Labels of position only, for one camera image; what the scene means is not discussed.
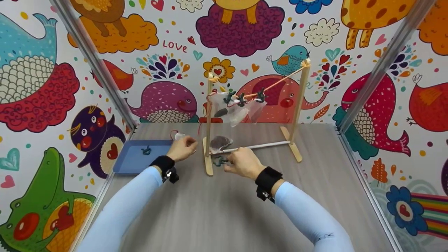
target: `wooden frame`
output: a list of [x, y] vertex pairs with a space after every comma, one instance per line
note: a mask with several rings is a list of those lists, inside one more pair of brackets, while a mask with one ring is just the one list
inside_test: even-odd
[[[294, 111], [294, 118], [293, 118], [293, 122], [292, 122], [292, 126], [291, 126], [291, 133], [288, 131], [288, 129], [286, 127], [284, 127], [284, 126], [280, 127], [280, 130], [285, 138], [285, 141], [247, 146], [247, 148], [257, 149], [257, 148], [265, 148], [265, 147], [279, 146], [279, 145], [287, 144], [287, 145], [289, 145], [291, 152], [293, 153], [294, 157], [296, 158], [297, 163], [300, 163], [302, 161], [302, 159], [303, 159], [302, 155], [300, 154], [299, 149], [297, 148], [297, 145], [294, 143], [294, 136], [297, 131], [298, 119], [300, 117], [300, 111], [302, 109], [302, 102], [303, 102], [303, 97], [305, 96], [306, 83], [308, 82], [308, 75], [310, 74], [310, 68], [311, 68], [311, 60], [305, 59], [302, 62], [300, 69], [298, 69], [294, 73], [286, 76], [282, 80], [272, 84], [271, 86], [269, 86], [267, 88], [267, 89], [269, 89], [269, 88], [275, 86], [276, 84], [282, 82], [286, 78], [289, 78], [289, 77], [297, 74], [298, 72], [302, 72], [301, 77], [300, 77], [300, 83], [299, 83], [300, 87], [299, 87], [299, 93], [298, 93], [298, 97], [297, 97], [296, 109]], [[210, 73], [209, 79], [208, 79], [208, 84], [207, 84], [207, 95], [211, 94], [213, 82], [216, 82], [216, 77], [213, 77], [213, 75], [211, 75], [211, 73]], [[249, 98], [249, 97], [253, 97], [256, 95], [257, 94], [246, 95], [246, 96], [244, 96], [244, 98]], [[226, 150], [220, 151], [218, 153], [213, 153], [213, 154], [210, 152], [211, 102], [208, 99], [207, 99], [207, 110], [208, 110], [207, 111], [207, 131], [206, 131], [206, 136], [202, 139], [202, 146], [203, 146], [203, 150], [204, 150], [205, 171], [208, 176], [213, 176], [213, 165], [212, 165], [212, 161], [211, 161], [211, 156], [222, 154], [222, 153], [229, 153], [229, 152], [235, 151], [236, 149], [226, 149]]]

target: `gray table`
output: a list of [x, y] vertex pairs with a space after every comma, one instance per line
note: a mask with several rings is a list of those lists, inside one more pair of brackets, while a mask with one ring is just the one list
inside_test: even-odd
[[[213, 124], [212, 135], [234, 140], [233, 147], [282, 141], [280, 124]], [[198, 124], [142, 124], [132, 139], [168, 139], [171, 130], [197, 136]], [[205, 125], [201, 129], [201, 141]], [[298, 164], [288, 146], [255, 151], [261, 162], [280, 170], [287, 181], [325, 207], [351, 237], [356, 251], [392, 251], [333, 126], [301, 124], [296, 144]], [[300, 252], [309, 242], [271, 202], [256, 197], [256, 185], [214, 167], [205, 173], [202, 145], [176, 164], [180, 180], [165, 183], [151, 198], [123, 238], [126, 252]], [[132, 177], [116, 175], [99, 210]]]

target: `black wrist strap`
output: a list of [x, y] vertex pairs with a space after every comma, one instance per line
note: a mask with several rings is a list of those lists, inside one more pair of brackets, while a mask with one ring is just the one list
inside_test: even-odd
[[168, 156], [157, 157], [149, 166], [158, 166], [162, 170], [162, 182], [169, 178], [171, 183], [176, 183], [179, 180], [179, 175], [177, 175], [177, 170], [174, 167], [174, 160]]
[[270, 166], [266, 167], [255, 180], [257, 184], [257, 197], [265, 201], [269, 199], [275, 203], [274, 198], [271, 195], [271, 190], [274, 184], [283, 178], [283, 174], [274, 170]]

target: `orange cloud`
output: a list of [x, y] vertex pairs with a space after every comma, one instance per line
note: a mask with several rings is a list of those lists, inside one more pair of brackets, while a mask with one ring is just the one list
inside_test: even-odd
[[[145, 21], [140, 15], [131, 14], [128, 18], [121, 17], [121, 22], [127, 30], [126, 36], [119, 35], [113, 24], [105, 24], [109, 30], [109, 36], [103, 37], [101, 31], [90, 19], [81, 16], [87, 33], [95, 44], [99, 53], [133, 52], [134, 50], [147, 50], [149, 46], [159, 43], [157, 37], [157, 27], [152, 22]], [[69, 43], [73, 47], [78, 47], [70, 34], [67, 35]]]
[[420, 40], [430, 43], [439, 55], [448, 55], [448, 1], [437, 0], [418, 28]]

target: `light blue sleeve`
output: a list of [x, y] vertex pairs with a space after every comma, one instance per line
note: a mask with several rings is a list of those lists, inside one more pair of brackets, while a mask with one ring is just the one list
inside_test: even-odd
[[76, 251], [119, 251], [121, 238], [161, 185], [159, 171], [154, 167], [146, 168], [104, 206]]
[[313, 244], [314, 252], [354, 252], [350, 237], [337, 220], [311, 196], [289, 182], [275, 195], [275, 203]]

